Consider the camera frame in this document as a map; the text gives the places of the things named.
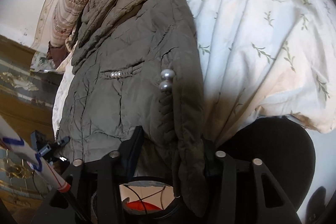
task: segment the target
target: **black cable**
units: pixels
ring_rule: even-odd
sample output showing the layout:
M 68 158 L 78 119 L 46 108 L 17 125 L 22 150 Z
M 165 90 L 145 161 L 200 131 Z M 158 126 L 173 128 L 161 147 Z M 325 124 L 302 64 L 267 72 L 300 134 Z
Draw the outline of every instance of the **black cable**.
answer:
M 164 208 L 163 208 L 163 203 L 162 203 L 162 195 L 163 195 L 163 191 L 166 189 L 166 185 L 165 186 L 163 186 L 163 188 L 162 188 L 162 190 L 161 190 L 161 196 L 160 196 L 160 202 L 161 202 L 161 208 L 162 208 L 162 210 L 164 210 Z
M 45 196 L 42 195 L 41 192 L 40 192 L 40 190 L 36 187 L 35 180 L 34 180 L 34 175 L 35 175 L 35 170 L 33 171 L 33 184 L 34 184 L 34 187 L 35 187 L 36 191 L 40 194 L 40 196 L 42 198 L 45 198 Z
M 140 196 L 137 194 L 137 192 L 134 191 L 132 188 L 128 187 L 128 185 L 125 185 L 125 184 L 124 184 L 124 186 L 125 186 L 126 188 L 130 189 L 132 192 L 134 192 L 134 194 L 136 194 L 136 196 L 137 196 L 137 197 L 139 198 L 139 200 L 141 201 L 143 208 L 145 209 L 145 214 L 147 214 L 147 209 L 146 209 L 146 207 L 145 207 L 145 204 L 144 204 L 144 202 L 142 201 L 142 199 L 140 198 Z
M 148 196 L 142 198 L 142 200 L 144 200 L 144 199 L 146 199 L 146 198 L 150 198 L 151 196 L 154 196 L 154 195 L 156 195 L 156 194 L 158 194 L 158 193 L 161 193 L 163 190 L 164 190 L 164 189 L 161 189 L 160 191 L 157 191 L 157 192 L 154 193 L 154 194 L 148 195 Z

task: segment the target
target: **orange object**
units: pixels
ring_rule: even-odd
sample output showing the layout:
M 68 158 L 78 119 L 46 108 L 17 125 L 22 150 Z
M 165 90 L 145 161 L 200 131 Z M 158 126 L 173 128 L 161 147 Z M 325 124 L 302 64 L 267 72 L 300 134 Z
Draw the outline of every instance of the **orange object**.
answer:
M 132 201 L 132 202 L 129 202 L 129 203 L 126 203 L 125 204 L 128 208 L 130 209 L 133 209 L 133 210 L 137 210 L 137 211 L 144 211 L 144 207 L 146 208 L 147 211 L 150 211 L 150 210 L 162 210 L 161 208 L 153 205 L 153 204 L 150 204 L 148 202 L 144 202 L 144 201 L 140 201 L 140 200 L 137 200 L 137 201 Z

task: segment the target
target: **white tube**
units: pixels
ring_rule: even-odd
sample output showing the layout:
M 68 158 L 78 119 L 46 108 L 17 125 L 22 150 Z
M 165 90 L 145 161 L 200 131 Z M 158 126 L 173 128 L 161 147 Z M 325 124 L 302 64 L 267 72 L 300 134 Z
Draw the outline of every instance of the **white tube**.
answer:
M 70 190 L 68 184 L 36 151 L 34 151 L 0 115 L 0 145 L 26 160 L 40 177 L 62 193 Z

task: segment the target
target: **blue marking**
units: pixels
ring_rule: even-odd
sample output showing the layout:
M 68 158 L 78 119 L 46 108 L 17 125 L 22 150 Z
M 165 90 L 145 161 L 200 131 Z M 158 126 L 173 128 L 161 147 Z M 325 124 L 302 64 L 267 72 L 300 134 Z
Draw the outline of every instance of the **blue marking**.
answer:
M 20 146 L 24 146 L 25 145 L 25 141 L 23 140 L 23 138 L 20 137 L 20 140 L 16 140 L 16 139 L 11 139 L 11 138 L 2 138 L 2 141 L 4 143 L 7 144 L 12 144 L 12 145 L 20 145 Z
M 40 154 L 35 154 L 35 158 L 37 160 L 37 162 L 39 163 L 39 167 L 37 167 L 36 165 L 33 164 L 33 168 L 34 170 L 41 172 L 42 171 L 42 162 L 40 159 L 41 155 Z

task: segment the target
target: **bed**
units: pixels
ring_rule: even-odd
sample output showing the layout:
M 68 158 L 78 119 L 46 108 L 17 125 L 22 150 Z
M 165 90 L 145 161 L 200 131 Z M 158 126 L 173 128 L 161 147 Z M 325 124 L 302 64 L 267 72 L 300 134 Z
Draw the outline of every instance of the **bed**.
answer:
M 266 116 L 287 115 L 315 140 L 316 132 L 335 128 L 333 0 L 187 2 L 198 33 L 206 138 L 219 146 Z M 65 73 L 53 110 L 55 133 L 73 78 L 70 61 L 71 54 L 61 65 Z M 307 200 L 298 212 L 301 219 L 304 204 Z

